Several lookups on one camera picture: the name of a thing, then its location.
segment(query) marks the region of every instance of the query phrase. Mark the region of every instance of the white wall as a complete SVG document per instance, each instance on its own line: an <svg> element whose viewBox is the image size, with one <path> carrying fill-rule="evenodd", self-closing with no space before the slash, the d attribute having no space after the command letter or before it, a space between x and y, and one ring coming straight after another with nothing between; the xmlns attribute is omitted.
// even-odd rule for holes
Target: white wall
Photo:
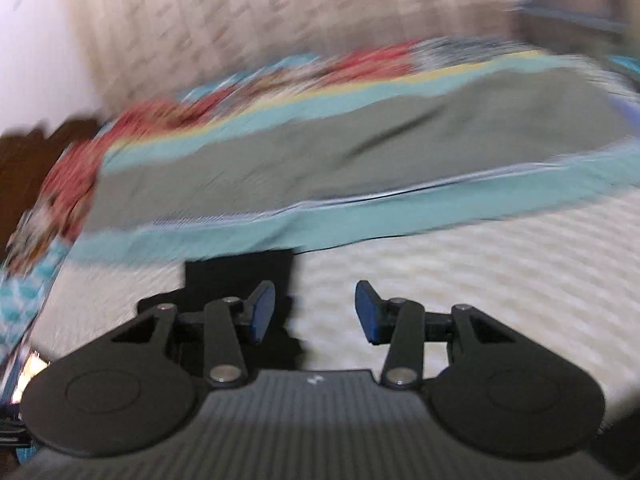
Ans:
<svg viewBox="0 0 640 480"><path fill-rule="evenodd" d="M0 0L0 134L101 105L60 0Z"/></svg>

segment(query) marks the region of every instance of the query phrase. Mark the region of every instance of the teal trim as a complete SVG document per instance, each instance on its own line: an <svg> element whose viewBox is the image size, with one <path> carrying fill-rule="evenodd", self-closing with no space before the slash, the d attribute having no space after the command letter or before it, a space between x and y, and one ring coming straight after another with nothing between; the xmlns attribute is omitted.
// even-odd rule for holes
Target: teal trim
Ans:
<svg viewBox="0 0 640 480"><path fill-rule="evenodd" d="M578 156L557 169L500 176L387 198L294 210L271 218L178 229L82 234L69 258L139 264L299 248L312 251L369 238L408 235L461 222L498 219L610 194L640 184L640 142Z"/></svg>
<svg viewBox="0 0 640 480"><path fill-rule="evenodd" d="M403 82L402 80L380 82L345 94L322 95L246 112L214 126L203 133L173 136L145 144L127 146L106 157L101 173L117 173L140 164L175 160L196 152L214 142L232 139L265 130L291 120L312 120L351 112L383 99L399 95L435 96L451 92L462 85L498 70L518 72L542 72L552 68L571 67L573 62L561 57L499 57L480 68L463 73L443 75L435 79Z"/></svg>
<svg viewBox="0 0 640 480"><path fill-rule="evenodd" d="M628 56L607 56L607 58L617 63L618 65L623 66L624 68L631 70L637 74L640 74L640 64L638 64L638 60L634 57Z"/></svg>
<svg viewBox="0 0 640 480"><path fill-rule="evenodd" d="M201 86L196 86L196 88L190 88L183 92L177 94L177 98L180 101L184 102L192 102L197 101L198 99L202 99L213 92L220 90L220 88L238 83L245 79L252 79L256 76L267 74L269 72L274 72L281 68L295 68L299 66L305 66L308 63L314 62L318 60L319 57L316 54L308 53L301 54L299 56L289 56L284 59L281 59L277 63L273 63L267 65L263 68L259 68L258 70L245 70L244 72L236 72L235 74L230 75L224 79L219 81L214 81L211 83L206 83Z"/></svg>

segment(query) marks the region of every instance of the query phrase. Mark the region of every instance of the gray-green blanket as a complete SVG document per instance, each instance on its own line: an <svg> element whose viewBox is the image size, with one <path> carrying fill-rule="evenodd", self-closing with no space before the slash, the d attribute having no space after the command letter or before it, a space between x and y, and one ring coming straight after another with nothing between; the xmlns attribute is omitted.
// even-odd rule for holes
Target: gray-green blanket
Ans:
<svg viewBox="0 0 640 480"><path fill-rule="evenodd" d="M606 95L571 70L497 72L443 96L292 121L110 174L98 183L85 230L395 192L599 150L632 135Z"/></svg>

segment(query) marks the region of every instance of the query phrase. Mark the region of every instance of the black circular pad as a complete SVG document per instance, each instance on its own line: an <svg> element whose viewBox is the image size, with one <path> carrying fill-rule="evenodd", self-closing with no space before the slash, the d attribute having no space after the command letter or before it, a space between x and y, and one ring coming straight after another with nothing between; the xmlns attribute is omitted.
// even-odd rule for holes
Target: black circular pad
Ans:
<svg viewBox="0 0 640 480"><path fill-rule="evenodd" d="M430 404L450 434L497 456L548 460L582 448L604 414L598 384L551 352L486 345L446 368Z"/></svg>
<svg viewBox="0 0 640 480"><path fill-rule="evenodd" d="M122 343L54 362L32 379L20 409L45 446L94 458L162 440L184 423L195 400L189 375L157 349Z"/></svg>

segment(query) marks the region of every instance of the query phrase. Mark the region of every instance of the gray ribbed plastic surface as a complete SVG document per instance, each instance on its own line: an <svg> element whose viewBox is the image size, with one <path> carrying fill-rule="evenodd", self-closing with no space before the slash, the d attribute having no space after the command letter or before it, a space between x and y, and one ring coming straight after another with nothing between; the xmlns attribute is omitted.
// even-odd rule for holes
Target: gray ribbed plastic surface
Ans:
<svg viewBox="0 0 640 480"><path fill-rule="evenodd" d="M14 480L613 479L585 453L518 463L468 449L420 399L377 386L368 370L262 372L210 394L188 427L119 458L43 450Z"/></svg>

